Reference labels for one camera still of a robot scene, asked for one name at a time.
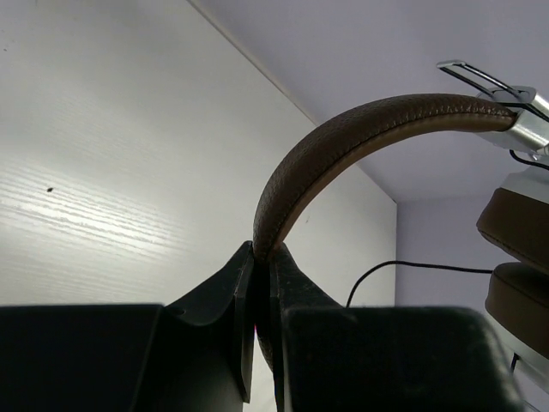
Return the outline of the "brown silver headphones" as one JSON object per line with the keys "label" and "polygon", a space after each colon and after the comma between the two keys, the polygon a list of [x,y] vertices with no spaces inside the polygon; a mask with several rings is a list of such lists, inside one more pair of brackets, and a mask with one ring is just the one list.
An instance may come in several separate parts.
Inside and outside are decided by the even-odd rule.
{"label": "brown silver headphones", "polygon": [[269,265],[312,200],[354,163],[382,148],[438,131],[471,132],[525,165],[497,188],[477,221],[482,237],[511,256],[490,270],[486,310],[514,379],[518,361],[548,356],[548,103],[460,60],[438,68],[478,91],[410,94],[348,110],[301,140],[268,180],[256,208],[253,253],[256,332],[273,372]]}

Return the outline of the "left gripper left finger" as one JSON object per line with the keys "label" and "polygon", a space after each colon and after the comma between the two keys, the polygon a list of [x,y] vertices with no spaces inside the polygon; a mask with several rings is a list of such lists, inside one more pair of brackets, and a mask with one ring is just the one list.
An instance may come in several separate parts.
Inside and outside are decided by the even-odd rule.
{"label": "left gripper left finger", "polygon": [[4,411],[240,411],[250,400],[254,261],[243,243],[170,305],[5,306]]}

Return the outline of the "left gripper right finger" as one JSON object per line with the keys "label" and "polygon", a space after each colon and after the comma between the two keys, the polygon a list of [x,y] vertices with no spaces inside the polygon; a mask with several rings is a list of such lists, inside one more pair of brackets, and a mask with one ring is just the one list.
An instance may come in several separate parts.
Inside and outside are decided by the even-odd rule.
{"label": "left gripper right finger", "polygon": [[493,328],[460,307],[337,304],[287,248],[269,265],[280,411],[520,411]]}

